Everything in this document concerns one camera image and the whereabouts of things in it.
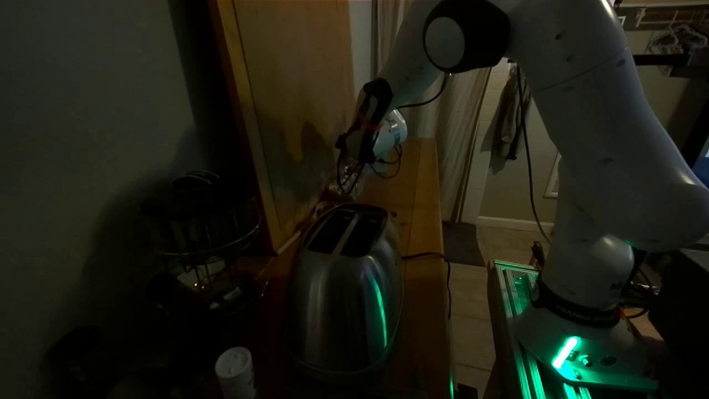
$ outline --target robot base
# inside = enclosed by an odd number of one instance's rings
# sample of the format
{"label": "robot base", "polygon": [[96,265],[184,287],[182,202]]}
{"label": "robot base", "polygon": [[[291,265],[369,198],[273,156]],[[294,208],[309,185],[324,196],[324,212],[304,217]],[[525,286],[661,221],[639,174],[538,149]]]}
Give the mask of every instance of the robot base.
{"label": "robot base", "polygon": [[537,280],[531,265],[496,262],[496,276],[519,380],[528,384],[524,392],[538,396],[534,392],[557,390],[567,392],[565,396],[591,396],[599,388],[658,390],[658,380],[649,375],[647,348],[627,319],[611,327],[590,327],[531,306]]}

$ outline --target silver toaster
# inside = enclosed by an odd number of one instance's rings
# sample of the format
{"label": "silver toaster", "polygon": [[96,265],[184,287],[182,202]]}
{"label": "silver toaster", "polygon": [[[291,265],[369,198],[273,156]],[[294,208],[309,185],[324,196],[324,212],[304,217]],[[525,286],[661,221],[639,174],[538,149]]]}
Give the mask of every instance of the silver toaster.
{"label": "silver toaster", "polygon": [[389,210],[346,203],[304,235],[291,274],[287,341],[304,375],[360,384],[385,362],[402,321],[396,232]]}

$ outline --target white cup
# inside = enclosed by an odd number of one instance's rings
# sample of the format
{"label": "white cup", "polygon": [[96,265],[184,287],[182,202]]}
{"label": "white cup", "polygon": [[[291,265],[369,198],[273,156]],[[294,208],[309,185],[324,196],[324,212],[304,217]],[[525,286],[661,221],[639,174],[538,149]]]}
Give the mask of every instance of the white cup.
{"label": "white cup", "polygon": [[253,360],[248,348],[235,346],[220,354],[215,362],[223,399],[258,399]]}

